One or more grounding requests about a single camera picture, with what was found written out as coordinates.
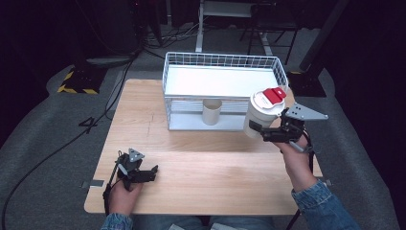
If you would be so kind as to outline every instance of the denim jacket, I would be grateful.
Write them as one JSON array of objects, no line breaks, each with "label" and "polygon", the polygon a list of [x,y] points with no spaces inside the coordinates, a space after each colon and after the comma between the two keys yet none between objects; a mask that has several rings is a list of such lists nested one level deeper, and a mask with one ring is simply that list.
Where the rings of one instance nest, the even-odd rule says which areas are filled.
[{"label": "denim jacket", "polygon": [[[309,229],[360,229],[340,200],[331,193],[327,186],[318,181],[310,188],[295,193],[292,192]],[[131,218],[121,214],[107,216],[101,230],[132,230]],[[169,230],[182,230],[172,225]],[[236,228],[214,224],[212,230],[236,230]]]}]

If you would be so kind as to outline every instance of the hand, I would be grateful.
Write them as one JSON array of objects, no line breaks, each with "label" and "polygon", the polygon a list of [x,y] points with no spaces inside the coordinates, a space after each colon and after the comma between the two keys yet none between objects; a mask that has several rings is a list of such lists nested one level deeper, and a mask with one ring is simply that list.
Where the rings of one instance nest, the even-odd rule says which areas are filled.
[{"label": "hand", "polygon": [[131,186],[135,186],[135,188],[130,187],[131,191],[129,192],[121,180],[114,185],[109,198],[110,213],[119,213],[126,216],[132,213],[144,184],[132,184]]},{"label": "hand", "polygon": [[[302,136],[296,144],[304,148],[307,146],[307,141]],[[314,177],[308,166],[308,153],[299,152],[286,143],[274,143],[274,145],[282,151],[286,171],[296,193],[317,182],[317,178]]]}]

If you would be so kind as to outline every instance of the chair leg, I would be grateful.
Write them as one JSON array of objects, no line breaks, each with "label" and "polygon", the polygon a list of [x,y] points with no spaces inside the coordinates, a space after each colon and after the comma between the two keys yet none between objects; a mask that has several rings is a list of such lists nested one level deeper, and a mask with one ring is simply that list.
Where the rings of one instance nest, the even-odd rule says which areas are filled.
[{"label": "chair leg", "polygon": [[244,38],[244,36],[245,36],[245,33],[247,32],[247,27],[245,28],[245,30],[244,30],[244,32],[242,33],[242,35],[241,35],[241,37],[239,38],[239,41],[241,41],[243,38]]},{"label": "chair leg", "polygon": [[250,42],[248,43],[248,52],[247,52],[247,56],[249,56],[251,54],[251,46],[253,44],[253,37],[254,37],[254,27],[251,28],[251,34],[250,34]]},{"label": "chair leg", "polygon": [[284,64],[285,64],[285,65],[287,64],[287,61],[289,60],[290,52],[292,51],[293,43],[295,42],[296,34],[297,34],[297,33],[298,33],[298,30],[296,30],[296,31],[295,31],[295,34],[293,34],[292,41],[290,42],[289,51],[287,52],[286,60],[284,61]]},{"label": "chair leg", "polygon": [[281,37],[284,35],[285,31],[282,31],[281,34],[278,36],[277,39],[275,39],[274,43],[277,43],[279,41],[279,39],[281,39]]}]

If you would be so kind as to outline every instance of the wire basket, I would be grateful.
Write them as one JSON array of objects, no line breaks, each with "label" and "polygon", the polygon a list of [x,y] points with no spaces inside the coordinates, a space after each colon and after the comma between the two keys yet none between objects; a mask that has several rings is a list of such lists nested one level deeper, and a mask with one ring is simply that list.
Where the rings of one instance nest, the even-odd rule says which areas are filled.
[{"label": "wire basket", "polygon": [[[277,57],[168,52],[163,91],[169,130],[242,131],[248,101],[255,92],[288,82]],[[202,101],[222,101],[214,126],[202,121]]]}]

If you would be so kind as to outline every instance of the red lid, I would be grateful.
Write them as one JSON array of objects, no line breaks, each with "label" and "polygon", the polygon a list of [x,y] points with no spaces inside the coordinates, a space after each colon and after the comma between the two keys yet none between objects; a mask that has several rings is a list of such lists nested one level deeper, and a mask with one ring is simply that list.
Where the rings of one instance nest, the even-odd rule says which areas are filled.
[{"label": "red lid", "polygon": [[272,104],[279,104],[286,97],[286,94],[279,87],[267,88],[262,93]]}]

